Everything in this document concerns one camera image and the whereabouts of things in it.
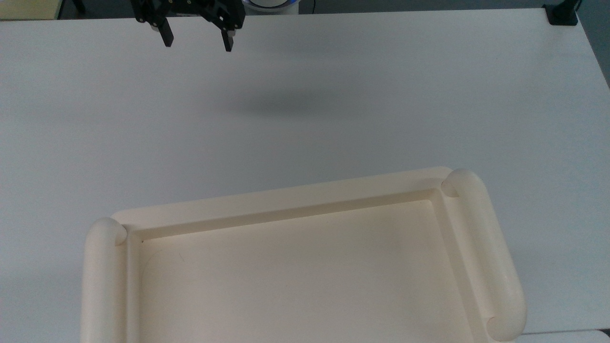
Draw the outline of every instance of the white table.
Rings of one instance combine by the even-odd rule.
[[[115,211],[445,165],[486,182],[527,333],[610,327],[610,92],[544,10],[0,23],[7,342],[76,341]]]

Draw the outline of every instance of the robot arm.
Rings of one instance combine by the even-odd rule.
[[[214,23],[222,33],[224,48],[231,51],[235,30],[241,29],[246,12],[242,0],[131,0],[135,19],[148,22],[159,31],[165,46],[171,46],[171,33],[167,14],[199,15]]]

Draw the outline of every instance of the black clamp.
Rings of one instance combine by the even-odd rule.
[[[221,30],[224,49],[233,49],[235,30],[243,27],[246,11],[242,0],[161,0],[155,7],[153,0],[131,0],[135,19],[149,23],[161,34],[165,46],[171,46],[174,35],[167,21],[169,12],[186,16],[202,16]]]
[[[559,26],[576,26],[578,17],[576,11],[582,0],[565,0],[559,5],[542,5],[547,11],[548,23]]]

